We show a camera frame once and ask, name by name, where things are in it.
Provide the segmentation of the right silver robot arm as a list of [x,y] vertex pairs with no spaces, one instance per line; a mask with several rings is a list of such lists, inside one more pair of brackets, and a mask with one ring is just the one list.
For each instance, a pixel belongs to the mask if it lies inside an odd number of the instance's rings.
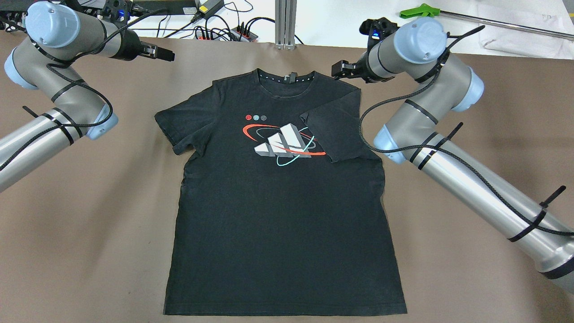
[[433,17],[400,27],[384,17],[367,19],[359,27],[368,37],[365,53],[355,63],[335,63],[331,75],[377,83],[407,73],[416,90],[368,108],[359,119],[361,141],[396,164],[412,163],[517,244],[541,275],[572,293],[573,229],[548,210],[565,186],[534,201],[453,143],[460,126],[447,136],[436,130],[447,113],[467,110],[484,92],[484,82],[451,51],[482,29],[450,35]]

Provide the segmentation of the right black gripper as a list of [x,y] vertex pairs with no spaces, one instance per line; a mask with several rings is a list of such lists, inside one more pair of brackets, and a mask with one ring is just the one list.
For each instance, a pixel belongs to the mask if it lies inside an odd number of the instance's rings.
[[342,60],[331,66],[331,76],[335,79],[357,79],[361,78],[366,83],[378,83],[382,81],[381,76],[370,70],[366,56],[362,56],[355,63]]

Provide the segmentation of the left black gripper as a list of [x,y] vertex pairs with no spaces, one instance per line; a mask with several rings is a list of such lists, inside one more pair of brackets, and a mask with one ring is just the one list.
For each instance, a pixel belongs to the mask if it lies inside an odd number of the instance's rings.
[[162,61],[175,60],[175,53],[173,51],[158,47],[155,44],[142,42],[133,31],[123,31],[121,36],[121,61],[132,61],[136,57],[147,57],[150,59],[160,59]]

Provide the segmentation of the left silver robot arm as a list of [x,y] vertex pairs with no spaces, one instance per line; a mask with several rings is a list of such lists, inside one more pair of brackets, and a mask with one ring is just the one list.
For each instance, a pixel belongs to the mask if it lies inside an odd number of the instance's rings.
[[109,100],[72,68],[80,57],[174,60],[171,50],[142,42],[127,18],[125,13],[122,21],[105,21],[49,1],[28,8],[27,38],[11,51],[4,70],[22,88],[43,92],[54,106],[1,139],[2,191],[79,139],[96,140],[117,125]]

